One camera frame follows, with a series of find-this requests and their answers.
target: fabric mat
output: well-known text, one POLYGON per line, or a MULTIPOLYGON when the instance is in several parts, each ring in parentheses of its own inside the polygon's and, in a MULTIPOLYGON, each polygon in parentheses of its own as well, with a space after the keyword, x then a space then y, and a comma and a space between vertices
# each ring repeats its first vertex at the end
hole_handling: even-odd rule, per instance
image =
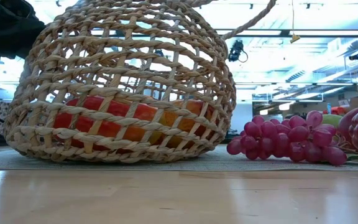
POLYGON ((193 170, 193 171, 247 171, 247 170, 358 170, 358 162, 347 162, 340 167, 327 164, 294 163, 287 158, 274 157, 266 161, 249 161, 245 155, 231 156, 226 146, 216 147, 214 151, 196 159, 169 164, 142 162, 136 164, 107 164, 89 162, 45 161, 21 156, 14 150, 0 152, 0 169, 74 169, 74 170, 193 170))

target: ceiling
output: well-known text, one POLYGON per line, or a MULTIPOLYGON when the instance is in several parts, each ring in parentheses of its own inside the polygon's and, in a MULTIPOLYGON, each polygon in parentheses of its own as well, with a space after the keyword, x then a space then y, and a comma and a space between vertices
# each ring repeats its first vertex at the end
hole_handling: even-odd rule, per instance
MULTIPOLYGON (((61 7, 58 7, 56 0, 27 1, 33 5, 36 16, 45 23, 52 22, 55 16, 63 13, 66 7, 76 2, 75 0, 60 0, 61 7)), ((267 3, 268 0, 220 0, 196 10, 215 29, 235 29, 256 16, 267 3)), ((293 0, 293 7, 291 0, 279 0, 270 13, 253 27, 253 29, 292 28, 295 30, 358 30, 358 0, 293 0)), ((349 50, 344 47, 348 47, 355 39, 302 38, 302 35, 300 36, 301 39, 294 44, 290 43, 290 36, 238 37, 226 41, 230 48, 235 40, 241 40, 244 44, 244 51, 248 54, 248 59, 244 54, 240 57, 240 60, 247 59, 244 63, 239 61, 227 63, 238 83, 238 89, 243 89, 240 100, 248 100, 249 95, 272 99, 274 95, 281 93, 294 91, 303 93, 315 88, 308 83, 323 82, 324 79, 336 83, 355 81, 358 77, 358 68, 355 69, 356 71, 344 72, 358 66, 358 61, 347 59, 347 54, 355 54, 357 49, 349 50), (333 47, 338 46, 344 49, 333 51, 333 47), (327 78, 339 72, 344 72, 344 74, 332 80, 327 78), (266 84, 253 85, 251 82, 266 84), (306 85, 290 85, 285 82, 302 82, 306 85)), ((0 63, 0 83, 17 82, 24 61, 20 58, 15 60, 4 58, 2 62, 0 63)))

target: grape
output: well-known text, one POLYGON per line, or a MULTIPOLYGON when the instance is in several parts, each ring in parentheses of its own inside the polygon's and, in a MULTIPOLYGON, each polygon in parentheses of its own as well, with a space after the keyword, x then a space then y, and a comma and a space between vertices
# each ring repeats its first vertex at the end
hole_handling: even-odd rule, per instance
POLYGON ((305 127, 297 126, 288 133, 288 138, 291 142, 301 142, 308 138, 309 130, 305 127))
POLYGON ((300 162, 305 159, 305 151, 302 147, 292 145, 290 148, 290 159, 294 162, 300 162))
POLYGON ((280 133, 275 141, 275 150, 273 151, 273 155, 277 158, 284 157, 289 147, 290 140, 288 136, 284 133, 280 133))
POLYGON ((248 136, 252 136, 254 138, 260 137, 260 129, 254 122, 248 122, 244 126, 244 130, 248 136))
POLYGON ((227 153, 229 153, 230 155, 237 155, 241 152, 241 143, 240 140, 232 140, 228 145, 227 145, 227 153))
POLYGON ((316 146, 329 146, 332 140, 333 135, 325 129, 317 129, 313 133, 313 144, 316 146))
POLYGON ((233 140, 240 140, 240 139, 242 139, 242 136, 234 136, 233 139, 232 139, 232 141, 233 141, 233 140))
POLYGON ((265 152, 263 150, 259 151, 259 158, 262 159, 262 160, 268 159, 271 155, 272 155, 271 152, 265 152))
POLYGON ((288 128, 287 126, 282 125, 282 124, 276 125, 276 130, 277 130, 277 133, 284 133, 284 134, 288 134, 291 131, 290 128, 288 128))
POLYGON ((315 144, 309 142, 305 147, 305 159, 308 162, 319 162, 323 158, 321 149, 315 144))
POLYGON ((252 122, 254 122, 256 125, 260 126, 265 121, 264 117, 261 115, 254 116, 252 118, 252 122))
POLYGON ((274 124, 270 121, 265 121, 260 126, 263 137, 274 138, 277 135, 277 130, 274 124))
POLYGON ((344 164, 347 161, 347 156, 345 152, 338 149, 337 147, 324 147, 323 148, 323 157, 327 160, 330 164, 334 166, 339 166, 344 164))
POLYGON ((273 123, 274 125, 280 124, 280 122, 277 119, 271 119, 270 122, 273 123))
POLYGON ((258 142, 252 136, 244 136, 240 140, 242 146, 242 153, 246 154, 246 151, 255 151, 258 149, 258 142))
POLYGON ((289 124, 290 124, 291 128, 295 128, 298 126, 306 126, 306 121, 303 118, 296 115, 290 119, 289 124))
POLYGON ((246 151, 246 157, 250 160, 256 160, 259 156, 259 151, 246 151))
POLYGON ((317 127, 323 122, 323 115, 319 111, 310 111, 306 116, 308 126, 317 127))
POLYGON ((274 150, 274 142, 270 138, 262 138, 259 140, 259 148, 266 153, 272 153, 274 150))
POLYGON ((281 122, 282 125, 288 127, 288 128, 291 128, 290 126, 290 120, 289 119, 284 119, 282 122, 281 122))
POLYGON ((318 129, 325 129, 329 131, 333 136, 336 134, 336 128, 331 124, 320 124, 319 126, 314 128, 314 130, 318 129))

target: wooden table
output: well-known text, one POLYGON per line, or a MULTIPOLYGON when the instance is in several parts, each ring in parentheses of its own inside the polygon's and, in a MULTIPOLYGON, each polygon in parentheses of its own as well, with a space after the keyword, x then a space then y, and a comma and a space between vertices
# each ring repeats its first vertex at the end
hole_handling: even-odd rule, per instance
POLYGON ((0 223, 358 223, 358 172, 0 171, 0 223))

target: woven basket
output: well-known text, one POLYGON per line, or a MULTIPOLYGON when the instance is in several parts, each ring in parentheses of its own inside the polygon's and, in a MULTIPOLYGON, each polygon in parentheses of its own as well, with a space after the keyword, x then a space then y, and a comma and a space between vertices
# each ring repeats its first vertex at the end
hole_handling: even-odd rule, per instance
POLYGON ((209 2, 81 0, 67 8, 25 60, 7 143, 53 161, 172 162, 213 150, 236 106, 224 40, 275 1, 222 37, 193 9, 209 2))

